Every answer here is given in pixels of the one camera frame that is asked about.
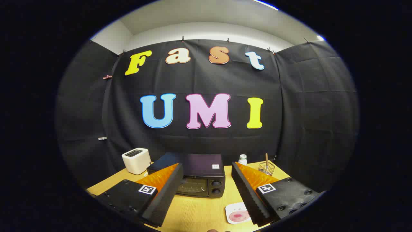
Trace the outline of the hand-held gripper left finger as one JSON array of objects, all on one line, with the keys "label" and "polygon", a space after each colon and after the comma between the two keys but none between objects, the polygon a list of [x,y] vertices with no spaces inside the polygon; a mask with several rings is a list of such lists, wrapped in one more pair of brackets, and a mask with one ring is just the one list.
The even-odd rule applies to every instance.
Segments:
[{"label": "hand-held gripper left finger", "polygon": [[161,227],[182,178],[183,165],[176,163],[138,181],[124,179],[96,200],[130,221]]}]

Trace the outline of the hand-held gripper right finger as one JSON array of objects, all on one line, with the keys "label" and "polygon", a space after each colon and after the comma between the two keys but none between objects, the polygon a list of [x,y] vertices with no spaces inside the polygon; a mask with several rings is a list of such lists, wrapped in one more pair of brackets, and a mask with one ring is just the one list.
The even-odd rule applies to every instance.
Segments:
[{"label": "hand-held gripper right finger", "polygon": [[231,177],[259,227],[297,215],[320,195],[294,178],[277,179],[238,162],[232,163]]}]

